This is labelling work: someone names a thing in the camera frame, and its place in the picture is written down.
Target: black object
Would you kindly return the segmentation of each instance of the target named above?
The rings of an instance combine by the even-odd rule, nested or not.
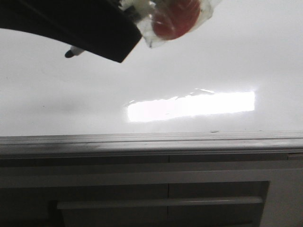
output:
[[[60,210],[57,209],[58,201],[48,202],[48,216],[51,227],[65,227],[64,218]]]
[[[73,54],[73,52],[71,52],[71,50],[69,50],[68,52],[65,53],[66,58],[71,58],[73,56],[75,56],[75,55]]]
[[[124,11],[124,14],[131,19],[134,23],[138,23],[140,20],[142,20],[141,15],[137,13],[134,6],[130,6]]]
[[[0,0],[0,27],[46,36],[117,62],[142,37],[107,0]]]

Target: red object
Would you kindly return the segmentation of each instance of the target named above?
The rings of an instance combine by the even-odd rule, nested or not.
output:
[[[195,25],[200,11],[199,0],[173,0],[153,15],[153,31],[164,40],[177,39]]]

